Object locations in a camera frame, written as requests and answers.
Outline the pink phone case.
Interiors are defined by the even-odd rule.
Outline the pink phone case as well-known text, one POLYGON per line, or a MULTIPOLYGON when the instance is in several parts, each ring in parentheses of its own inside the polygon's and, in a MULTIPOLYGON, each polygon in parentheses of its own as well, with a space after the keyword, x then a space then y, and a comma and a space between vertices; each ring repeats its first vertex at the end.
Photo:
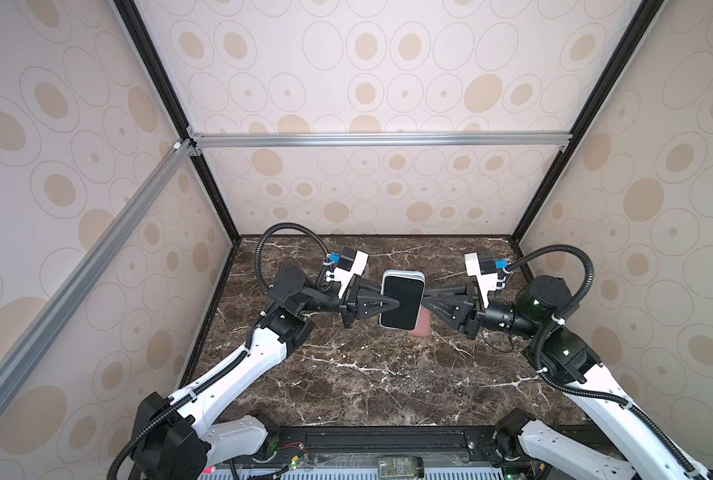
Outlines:
POLYGON ((422 307, 417 325, 409 334, 414 337, 429 337, 432 334, 432 312, 422 307))

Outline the phone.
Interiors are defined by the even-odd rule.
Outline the phone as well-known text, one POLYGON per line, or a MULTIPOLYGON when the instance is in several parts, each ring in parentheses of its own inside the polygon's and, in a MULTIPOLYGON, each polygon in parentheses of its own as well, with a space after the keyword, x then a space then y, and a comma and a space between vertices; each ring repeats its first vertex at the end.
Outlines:
POLYGON ((420 271, 387 270, 383 275, 381 293, 396 300, 398 306, 380 316, 380 326, 411 331, 418 325, 426 276, 420 271))

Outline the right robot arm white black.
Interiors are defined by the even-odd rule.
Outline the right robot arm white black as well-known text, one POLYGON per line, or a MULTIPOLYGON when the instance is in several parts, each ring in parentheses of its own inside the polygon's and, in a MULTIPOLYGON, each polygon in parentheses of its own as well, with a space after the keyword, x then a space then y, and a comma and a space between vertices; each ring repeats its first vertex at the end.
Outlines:
POLYGON ((424 307, 470 338, 486 329, 530 340, 522 354, 538 376, 578 405, 616 449, 598 452, 516 409, 496 426, 498 456, 544 462, 576 479, 713 479, 713 470, 626 394, 592 347, 558 324, 556 312, 571 297, 566 282, 551 276, 534 279, 512 301, 484 292, 475 280, 424 296, 424 307))

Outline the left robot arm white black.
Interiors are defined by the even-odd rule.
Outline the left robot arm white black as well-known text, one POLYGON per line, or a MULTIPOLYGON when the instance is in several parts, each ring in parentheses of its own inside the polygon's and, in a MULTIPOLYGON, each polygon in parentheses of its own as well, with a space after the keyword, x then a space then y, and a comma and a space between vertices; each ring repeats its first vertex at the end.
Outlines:
POLYGON ((309 311, 342 314, 346 322, 400 307, 379 286, 354 276, 346 292, 324 293, 296 266, 278 270, 268 306, 232 354, 202 377, 164 397, 150 394, 138 406, 132 438, 108 470, 118 476, 126 460, 148 479, 196 479, 210 466, 270 446, 272 423, 247 415, 220 423, 220 414, 260 376, 287 360, 314 330, 309 311))

